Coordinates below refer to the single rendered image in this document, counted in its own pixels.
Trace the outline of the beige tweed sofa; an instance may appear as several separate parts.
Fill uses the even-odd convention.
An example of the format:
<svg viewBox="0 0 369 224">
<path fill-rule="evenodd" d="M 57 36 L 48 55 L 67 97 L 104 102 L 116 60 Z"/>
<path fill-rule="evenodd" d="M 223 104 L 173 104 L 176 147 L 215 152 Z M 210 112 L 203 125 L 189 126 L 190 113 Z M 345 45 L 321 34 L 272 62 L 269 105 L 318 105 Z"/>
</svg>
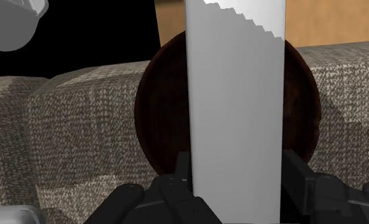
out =
<svg viewBox="0 0 369 224">
<path fill-rule="evenodd" d="M 308 163 L 361 188 L 369 182 L 369 42 L 297 50 L 321 100 Z M 158 173 L 137 138 L 134 106 L 150 61 L 50 80 L 0 77 L 0 206 L 34 206 L 46 224 L 83 224 L 116 186 L 149 186 Z"/>
</svg>

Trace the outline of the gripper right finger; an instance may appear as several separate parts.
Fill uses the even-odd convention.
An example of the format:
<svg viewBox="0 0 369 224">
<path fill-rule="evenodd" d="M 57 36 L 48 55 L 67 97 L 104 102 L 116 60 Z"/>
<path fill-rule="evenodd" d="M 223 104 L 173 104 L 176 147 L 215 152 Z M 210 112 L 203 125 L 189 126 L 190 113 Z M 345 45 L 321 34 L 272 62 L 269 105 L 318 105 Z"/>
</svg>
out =
<svg viewBox="0 0 369 224">
<path fill-rule="evenodd" d="M 358 190 L 314 172 L 294 151 L 282 152 L 280 222 L 369 224 L 369 182 Z"/>
</svg>

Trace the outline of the light grey rounded object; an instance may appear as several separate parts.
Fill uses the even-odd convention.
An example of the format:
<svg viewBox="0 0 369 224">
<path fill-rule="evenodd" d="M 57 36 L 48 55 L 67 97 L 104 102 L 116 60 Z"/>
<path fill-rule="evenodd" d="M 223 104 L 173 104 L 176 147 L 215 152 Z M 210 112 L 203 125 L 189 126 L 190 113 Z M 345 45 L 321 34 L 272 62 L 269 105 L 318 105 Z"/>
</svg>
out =
<svg viewBox="0 0 369 224">
<path fill-rule="evenodd" d="M 0 224 L 46 224 L 46 220 L 34 206 L 0 206 Z"/>
</svg>

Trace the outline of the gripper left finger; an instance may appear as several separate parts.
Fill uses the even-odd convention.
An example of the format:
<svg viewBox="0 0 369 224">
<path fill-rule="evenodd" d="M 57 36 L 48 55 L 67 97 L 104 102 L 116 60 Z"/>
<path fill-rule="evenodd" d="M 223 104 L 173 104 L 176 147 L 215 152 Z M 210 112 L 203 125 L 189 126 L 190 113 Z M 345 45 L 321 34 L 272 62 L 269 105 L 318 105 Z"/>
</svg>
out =
<svg viewBox="0 0 369 224">
<path fill-rule="evenodd" d="M 116 187 L 84 224 L 223 224 L 191 184 L 191 155 L 183 151 L 174 174 L 156 177 L 147 190 Z"/>
</svg>

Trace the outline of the dark brown round plate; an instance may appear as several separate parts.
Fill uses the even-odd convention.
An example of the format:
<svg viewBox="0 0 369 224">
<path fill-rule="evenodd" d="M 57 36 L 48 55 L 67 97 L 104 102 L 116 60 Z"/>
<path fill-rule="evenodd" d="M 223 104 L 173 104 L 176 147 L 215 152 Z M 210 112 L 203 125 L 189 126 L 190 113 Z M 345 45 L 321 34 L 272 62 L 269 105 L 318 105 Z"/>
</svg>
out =
<svg viewBox="0 0 369 224">
<path fill-rule="evenodd" d="M 284 149 L 309 162 L 319 139 L 321 100 L 306 61 L 289 42 L 284 54 Z M 186 33 L 164 44 L 141 77 L 134 106 L 136 134 L 159 174 L 172 174 L 178 153 L 190 150 Z"/>
</svg>

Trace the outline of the tall white box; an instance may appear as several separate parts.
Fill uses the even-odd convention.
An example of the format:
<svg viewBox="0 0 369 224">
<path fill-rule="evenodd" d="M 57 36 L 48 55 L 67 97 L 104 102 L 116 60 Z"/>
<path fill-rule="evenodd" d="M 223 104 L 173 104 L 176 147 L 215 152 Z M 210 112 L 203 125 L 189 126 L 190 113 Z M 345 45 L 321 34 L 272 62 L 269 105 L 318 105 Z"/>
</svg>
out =
<svg viewBox="0 0 369 224">
<path fill-rule="evenodd" d="M 286 0 L 185 6 L 193 192 L 225 224 L 278 224 Z"/>
</svg>

